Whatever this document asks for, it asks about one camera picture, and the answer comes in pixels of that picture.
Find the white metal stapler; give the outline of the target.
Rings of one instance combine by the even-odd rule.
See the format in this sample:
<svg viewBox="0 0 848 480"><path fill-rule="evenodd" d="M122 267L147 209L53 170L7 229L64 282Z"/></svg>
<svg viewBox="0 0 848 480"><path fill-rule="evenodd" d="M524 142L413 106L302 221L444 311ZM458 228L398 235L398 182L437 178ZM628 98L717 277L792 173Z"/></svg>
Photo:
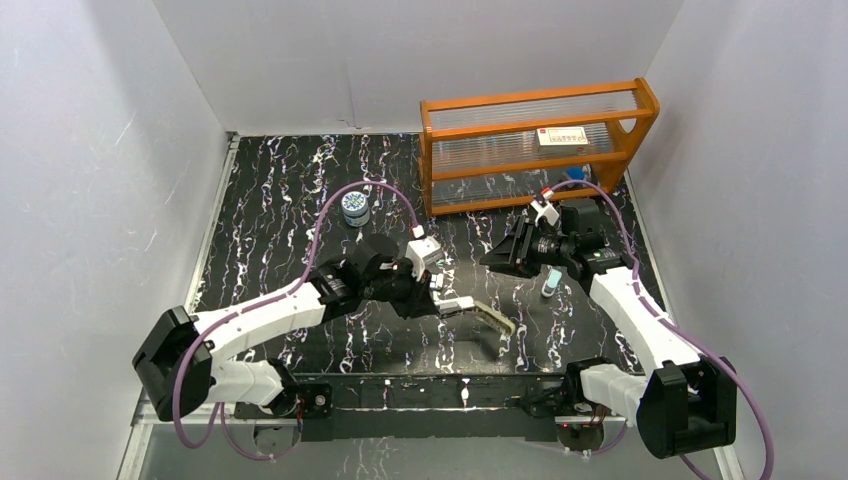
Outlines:
<svg viewBox="0 0 848 480"><path fill-rule="evenodd" d="M507 316L470 296L436 300L435 306L441 318L470 314L503 336L516 331L515 323Z"/></svg>

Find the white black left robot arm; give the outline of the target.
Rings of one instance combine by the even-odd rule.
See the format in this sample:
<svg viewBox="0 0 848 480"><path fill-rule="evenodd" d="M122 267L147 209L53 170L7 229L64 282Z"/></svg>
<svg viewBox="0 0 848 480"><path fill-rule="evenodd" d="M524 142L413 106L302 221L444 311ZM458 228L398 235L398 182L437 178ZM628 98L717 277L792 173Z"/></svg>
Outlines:
<svg viewBox="0 0 848 480"><path fill-rule="evenodd" d="M288 333L385 302L408 319L436 315L429 264L442 248L432 237L401 251L388 236L366 237L347 255L306 270L303 279L252 300L190 314L163 312L132 359L159 420L170 422L204 404L252 403L275 416L294 411L297 385L278 360L238 360L242 352Z"/></svg>

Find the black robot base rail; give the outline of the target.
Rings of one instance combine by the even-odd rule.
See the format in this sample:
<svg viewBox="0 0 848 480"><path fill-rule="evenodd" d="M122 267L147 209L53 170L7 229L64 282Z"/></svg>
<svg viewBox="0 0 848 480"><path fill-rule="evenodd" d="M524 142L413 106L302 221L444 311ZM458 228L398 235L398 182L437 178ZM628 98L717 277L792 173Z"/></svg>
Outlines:
<svg viewBox="0 0 848 480"><path fill-rule="evenodd" d="M301 426L306 442L395 438L574 440L593 446L623 421L574 401L557 373L298 374L300 405L282 415L245 401L238 420Z"/></svg>

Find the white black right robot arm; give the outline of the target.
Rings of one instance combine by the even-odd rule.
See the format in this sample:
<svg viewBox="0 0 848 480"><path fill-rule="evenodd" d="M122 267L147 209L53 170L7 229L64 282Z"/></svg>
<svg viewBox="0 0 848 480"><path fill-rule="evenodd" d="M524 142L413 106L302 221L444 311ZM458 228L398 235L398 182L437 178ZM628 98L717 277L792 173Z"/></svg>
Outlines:
<svg viewBox="0 0 848 480"><path fill-rule="evenodd" d="M569 363L563 399L571 411L587 414L601 405L621 415L658 459L732 444L737 387L731 366L723 358L709 359L662 325L666 316L639 286L634 260L609 246L605 226L595 201L566 201L554 215L521 215L480 262L493 273L519 278L533 278L545 266L559 268L636 354L641 375L604 357Z"/></svg>

